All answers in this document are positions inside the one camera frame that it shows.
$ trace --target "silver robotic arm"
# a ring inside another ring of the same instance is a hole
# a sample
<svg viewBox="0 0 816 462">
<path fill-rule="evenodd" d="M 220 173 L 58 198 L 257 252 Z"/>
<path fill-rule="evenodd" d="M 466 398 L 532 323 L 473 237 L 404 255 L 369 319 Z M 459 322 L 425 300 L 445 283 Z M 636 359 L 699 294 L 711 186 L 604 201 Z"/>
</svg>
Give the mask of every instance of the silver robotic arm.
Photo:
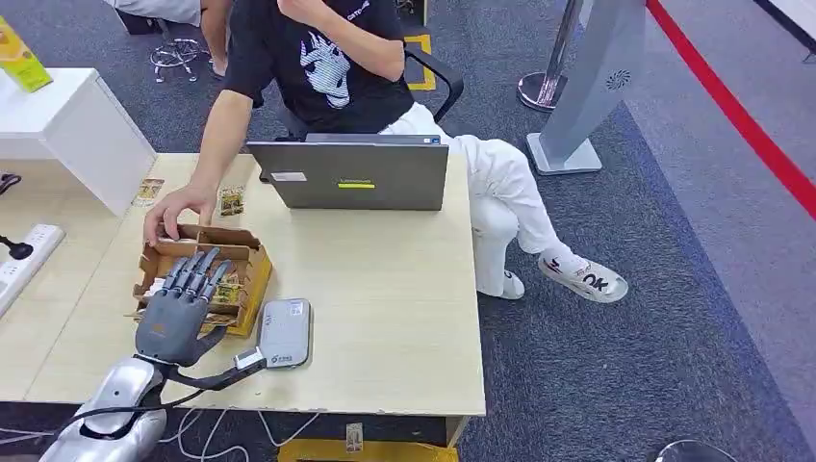
<svg viewBox="0 0 816 462">
<path fill-rule="evenodd" d="M 119 361 L 88 402 L 57 432 L 40 461 L 135 462 L 143 460 L 165 432 L 166 410 L 206 390 L 222 390 L 262 370 L 258 348 L 234 358 L 233 368 L 212 377 L 190 378 L 179 367 L 195 364 L 226 334 L 219 326 L 198 338 L 218 281 L 230 266 L 224 260 L 208 276 L 218 248 L 176 261 L 165 284 L 147 304 L 136 331 L 137 354 Z M 168 380 L 198 388 L 185 398 L 161 403 Z"/>
</svg>

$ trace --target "floor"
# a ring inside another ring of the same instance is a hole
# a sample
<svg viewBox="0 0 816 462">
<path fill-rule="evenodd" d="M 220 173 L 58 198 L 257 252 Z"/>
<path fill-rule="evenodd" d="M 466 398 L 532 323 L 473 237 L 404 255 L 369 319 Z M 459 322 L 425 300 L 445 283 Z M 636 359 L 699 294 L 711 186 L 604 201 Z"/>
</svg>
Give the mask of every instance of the floor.
<svg viewBox="0 0 816 462">
<path fill-rule="evenodd" d="M 706 14 L 702 0 L 665 3 L 812 178 L 808 82 L 816 66 L 798 65 L 803 49 L 752 2 L 705 2 Z M 431 3 L 433 53 L 466 76 L 465 95 L 443 123 L 448 132 L 523 148 L 544 120 L 518 103 L 515 83 L 547 62 L 562 7 Z M 154 84 L 144 59 L 158 38 L 125 35 L 98 0 L 18 0 L 4 16 L 47 65 L 97 67 L 157 150 L 197 149 L 217 85 L 180 76 Z M 604 170 L 539 180 L 562 239 L 625 275 L 631 293 L 593 305 L 542 279 L 534 258 L 513 247 L 508 267 L 527 295 L 479 299 L 488 416 L 469 426 L 462 460 L 644 460 L 680 437 L 738 460 L 816 460 L 814 223 L 651 20 L 645 65 L 647 77 L 592 137 Z M 283 132 L 276 97 L 271 90 L 256 112 L 250 138 Z M 14 415 L 55 415 L 11 404 L 0 411 L 0 426 Z M 256 446 L 265 438 L 254 420 L 231 415 L 220 446 L 238 434 Z M 46 417 L 25 423 L 45 428 L 53 422 Z"/>
</svg>

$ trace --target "yellow floor marker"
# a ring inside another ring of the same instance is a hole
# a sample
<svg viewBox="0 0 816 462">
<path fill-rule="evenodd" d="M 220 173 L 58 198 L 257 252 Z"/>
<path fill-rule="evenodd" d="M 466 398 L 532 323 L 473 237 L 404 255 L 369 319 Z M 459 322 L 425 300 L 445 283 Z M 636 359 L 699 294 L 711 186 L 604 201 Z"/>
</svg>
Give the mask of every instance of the yellow floor marker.
<svg viewBox="0 0 816 462">
<path fill-rule="evenodd" d="M 422 51 L 431 54 L 431 36 L 429 34 L 422 34 L 421 36 L 408 36 L 405 38 L 406 43 L 418 43 Z M 409 83 L 409 90 L 433 91 L 436 89 L 436 76 L 431 69 L 422 67 L 423 82 Z"/>
<path fill-rule="evenodd" d="M 280 449 L 279 462 L 459 462 L 454 448 L 420 443 L 366 441 L 363 450 L 348 453 L 342 440 L 293 440 Z"/>
</svg>

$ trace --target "white cabinet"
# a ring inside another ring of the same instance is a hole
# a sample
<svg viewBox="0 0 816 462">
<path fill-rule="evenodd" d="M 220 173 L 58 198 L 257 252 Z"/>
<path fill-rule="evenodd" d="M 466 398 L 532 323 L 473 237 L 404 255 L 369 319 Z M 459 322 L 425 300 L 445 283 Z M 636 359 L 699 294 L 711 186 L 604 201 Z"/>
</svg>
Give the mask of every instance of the white cabinet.
<svg viewBox="0 0 816 462">
<path fill-rule="evenodd" d="M 96 69 L 48 72 L 54 82 L 34 93 L 0 72 L 0 170 L 4 160 L 56 158 L 124 215 L 156 152 Z"/>
</svg>

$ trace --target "power strip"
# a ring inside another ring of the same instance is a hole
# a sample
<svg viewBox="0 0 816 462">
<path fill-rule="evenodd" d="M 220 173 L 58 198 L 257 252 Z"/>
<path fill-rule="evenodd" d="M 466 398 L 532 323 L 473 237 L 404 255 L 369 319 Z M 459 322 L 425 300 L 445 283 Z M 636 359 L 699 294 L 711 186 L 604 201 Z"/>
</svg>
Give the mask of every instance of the power strip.
<svg viewBox="0 0 816 462">
<path fill-rule="evenodd" d="M 34 253 L 25 260 L 10 260 L 0 265 L 0 317 L 12 306 L 64 236 L 65 232 L 59 226 L 35 225 L 23 240 L 34 248 Z"/>
</svg>

